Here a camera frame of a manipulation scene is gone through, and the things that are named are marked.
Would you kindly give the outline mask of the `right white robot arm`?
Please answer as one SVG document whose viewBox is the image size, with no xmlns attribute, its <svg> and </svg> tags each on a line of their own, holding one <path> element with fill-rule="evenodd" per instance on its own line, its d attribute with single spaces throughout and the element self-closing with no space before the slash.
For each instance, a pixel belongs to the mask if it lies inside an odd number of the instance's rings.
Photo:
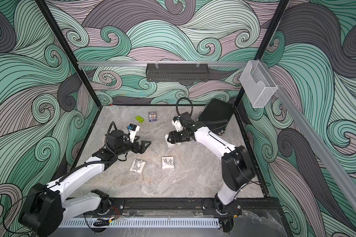
<svg viewBox="0 0 356 237">
<path fill-rule="evenodd" d="M 231 104 L 211 99 L 197 119 L 192 112 L 177 113 L 172 120 L 174 131 L 165 136 L 168 147 L 196 141 L 221 161 L 223 185 L 215 195 L 214 206 L 220 215 L 230 213 L 237 194 L 252 182 L 255 171 L 248 150 L 220 138 L 234 112 Z"/>
</svg>

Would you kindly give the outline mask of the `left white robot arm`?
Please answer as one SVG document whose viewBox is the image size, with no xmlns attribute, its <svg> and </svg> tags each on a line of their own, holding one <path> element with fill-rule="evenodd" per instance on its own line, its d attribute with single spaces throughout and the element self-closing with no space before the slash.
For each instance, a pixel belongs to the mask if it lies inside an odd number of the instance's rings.
<svg viewBox="0 0 356 237">
<path fill-rule="evenodd" d="M 47 237 L 61 223 L 81 214 L 96 212 L 106 215 L 111 202 L 103 191 L 94 189 L 77 198 L 70 198 L 70 195 L 119 161 L 120 156 L 127 156 L 129 152 L 143 154 L 151 145 L 150 141 L 139 139 L 139 126 L 130 124 L 127 130 L 128 133 L 118 130 L 112 122 L 105 135 L 104 146 L 86 162 L 46 185 L 34 185 L 19 213 L 19 223 L 39 237 Z"/>
</svg>

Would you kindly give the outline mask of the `white jewelry box base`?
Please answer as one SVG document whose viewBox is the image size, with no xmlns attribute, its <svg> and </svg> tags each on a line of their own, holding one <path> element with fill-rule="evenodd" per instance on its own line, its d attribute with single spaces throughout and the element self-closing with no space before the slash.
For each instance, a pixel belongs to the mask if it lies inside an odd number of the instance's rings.
<svg viewBox="0 0 356 237">
<path fill-rule="evenodd" d="M 165 135 L 165 140 L 166 140 L 168 148 L 172 148 L 172 147 L 181 145 L 181 142 L 179 142 L 179 140 L 177 139 L 177 137 L 174 134 Z"/>
</svg>

